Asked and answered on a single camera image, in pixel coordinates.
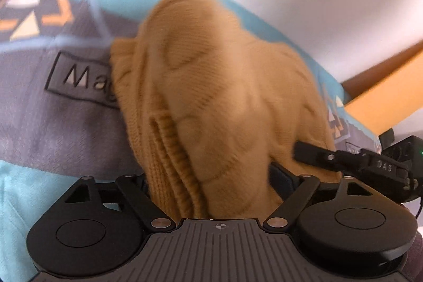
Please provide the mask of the mustard cable-knit sweater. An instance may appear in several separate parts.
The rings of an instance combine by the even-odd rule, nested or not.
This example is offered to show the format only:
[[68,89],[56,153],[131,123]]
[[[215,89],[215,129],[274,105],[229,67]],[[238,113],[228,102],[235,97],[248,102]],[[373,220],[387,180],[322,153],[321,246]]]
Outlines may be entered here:
[[264,220],[282,198],[271,162],[337,183],[293,160],[297,141],[334,149],[312,72],[287,44],[245,30],[217,0],[161,0],[111,47],[112,79],[153,202],[173,220]]

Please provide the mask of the blue grey patterned bedsheet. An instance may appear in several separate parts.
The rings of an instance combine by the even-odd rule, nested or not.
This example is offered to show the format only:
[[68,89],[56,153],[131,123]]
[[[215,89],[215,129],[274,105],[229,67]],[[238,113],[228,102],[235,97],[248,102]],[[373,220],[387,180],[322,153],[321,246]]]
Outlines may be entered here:
[[79,177],[140,171],[109,52],[159,1],[1,0],[2,281],[36,274],[28,231]]

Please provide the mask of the orange wooden headboard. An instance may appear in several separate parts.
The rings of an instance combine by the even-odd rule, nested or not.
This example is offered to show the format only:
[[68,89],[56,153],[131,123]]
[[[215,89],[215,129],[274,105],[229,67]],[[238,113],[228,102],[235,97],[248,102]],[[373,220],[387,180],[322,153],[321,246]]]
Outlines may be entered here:
[[375,135],[394,127],[421,108],[421,52],[344,106],[350,116]]

